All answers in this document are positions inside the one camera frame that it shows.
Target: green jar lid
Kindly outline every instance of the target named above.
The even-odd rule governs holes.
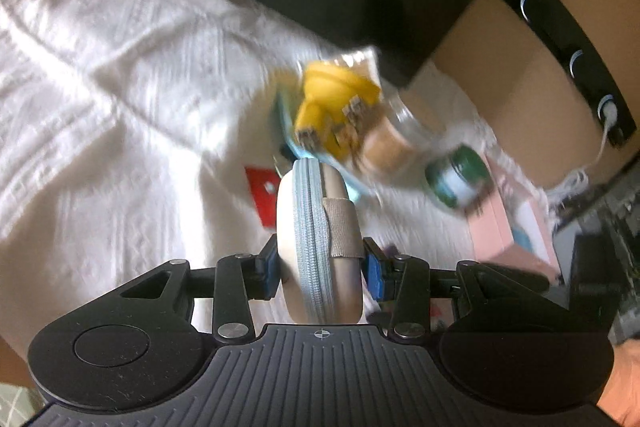
[[[465,181],[479,187],[491,181],[489,169],[480,155],[468,145],[461,145],[450,156],[451,165]]]

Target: beige strap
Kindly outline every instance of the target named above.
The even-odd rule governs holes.
[[[364,258],[364,246],[355,205],[344,198],[322,198],[329,221],[330,256]]]

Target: red card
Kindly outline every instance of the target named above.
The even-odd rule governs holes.
[[[251,195],[254,197],[255,208],[262,225],[267,229],[276,226],[276,201],[280,177],[273,169],[245,167],[246,179],[249,181]]]

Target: pink box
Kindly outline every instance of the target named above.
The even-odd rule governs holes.
[[[495,162],[485,161],[495,186],[466,214],[476,261],[541,273],[556,282],[560,275],[558,258],[536,200]],[[529,238],[532,251],[515,242],[505,205],[511,209],[514,226]]]

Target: glass jar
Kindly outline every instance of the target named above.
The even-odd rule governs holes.
[[[433,148],[443,131],[426,103],[408,91],[396,92],[367,126],[355,164],[370,178],[390,181]]]

